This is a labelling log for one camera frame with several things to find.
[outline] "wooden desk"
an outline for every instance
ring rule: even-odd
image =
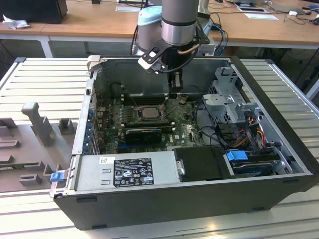
[[[0,24],[0,34],[25,34],[25,35],[41,35],[41,30],[44,28],[45,23],[31,23],[30,27],[17,28],[13,30],[7,28],[4,24]]]
[[[115,11],[116,3],[67,1],[68,13],[60,25],[47,24],[44,35],[133,37],[137,12]]]
[[[317,49],[319,26],[311,23],[298,25],[293,21],[283,22],[285,14],[273,14],[279,20],[249,19],[232,3],[218,3],[210,0],[210,11],[220,12],[223,29],[229,36],[229,46],[274,47]],[[300,0],[276,0],[276,2],[302,7],[307,2]],[[49,41],[84,42],[131,42],[137,24],[136,12],[116,12],[116,3],[67,0],[68,13],[59,25],[31,23],[30,28],[11,30],[0,24],[0,38],[27,39],[41,42],[46,57],[52,57]],[[210,36],[221,40],[220,33],[213,31]]]
[[[293,5],[303,7],[307,2],[300,0],[277,0],[278,3],[285,5]],[[221,12],[219,16],[223,29],[228,33],[229,43],[228,45],[238,46],[258,46],[262,44],[274,43],[277,47],[285,46],[285,48],[291,45],[291,48],[301,47],[314,47],[319,46],[319,26],[312,23],[306,23],[305,25],[298,25],[291,20],[285,21],[285,14],[273,14],[279,20],[261,20],[261,19],[249,19],[243,13],[225,13],[225,12],[240,12],[237,8],[232,7],[232,3],[217,3],[215,0],[210,1],[210,12]],[[314,19],[317,13],[313,12],[311,15],[302,15],[300,17]],[[287,17],[294,19],[298,22],[294,16]],[[213,20],[218,23],[217,15],[212,15]],[[220,40],[221,35],[218,31],[211,32],[213,39]]]

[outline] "motherboard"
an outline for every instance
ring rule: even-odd
[[[105,154],[171,151],[204,146],[194,121],[195,102],[185,96],[152,104],[112,99],[98,109],[100,149]]]

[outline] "metal grating table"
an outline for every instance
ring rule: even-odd
[[[316,159],[319,159],[319,111],[279,70],[264,60],[243,60],[243,64],[282,113]],[[247,97],[254,102],[246,87]]]
[[[38,102],[50,123],[60,118],[77,122],[87,76],[86,58],[27,58],[14,63],[0,82],[0,118],[30,124],[21,113],[25,102]]]
[[[75,134],[62,135],[58,123],[66,118],[71,119],[74,128],[77,126],[86,82],[90,78],[86,61],[85,58],[22,59],[13,63],[0,81],[0,119],[11,118],[17,125],[9,129],[11,135],[2,134],[0,141],[19,142],[19,147],[1,149],[0,157],[11,157],[16,167],[26,163],[43,164],[30,171],[26,168],[0,171],[0,192],[49,189],[51,184],[46,172],[69,167]],[[51,124],[50,147],[43,147],[30,127],[28,116],[21,112],[24,103],[32,102],[39,104],[40,116],[47,117]],[[21,175],[31,173],[40,178],[39,184],[19,182]]]
[[[304,129],[310,132],[316,129],[318,110],[275,65],[259,60],[243,60],[243,63],[274,104],[282,108],[295,130],[301,129],[300,133],[304,133]],[[301,138],[309,149],[317,149],[318,137],[305,136]],[[0,194],[0,225],[5,225],[0,227],[1,238],[15,239],[317,239],[318,215],[319,186],[315,186],[305,193],[289,196],[270,211],[84,232],[74,227],[46,190],[29,191],[23,196]]]

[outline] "blue latch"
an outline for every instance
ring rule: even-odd
[[[248,160],[246,152],[239,150],[230,151],[227,153],[227,158],[229,161]]]
[[[51,182],[63,182],[64,181],[63,176],[64,176],[63,172],[51,173],[50,181]]]

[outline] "power supply label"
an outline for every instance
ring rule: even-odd
[[[113,185],[119,187],[154,184],[151,158],[114,160]]]

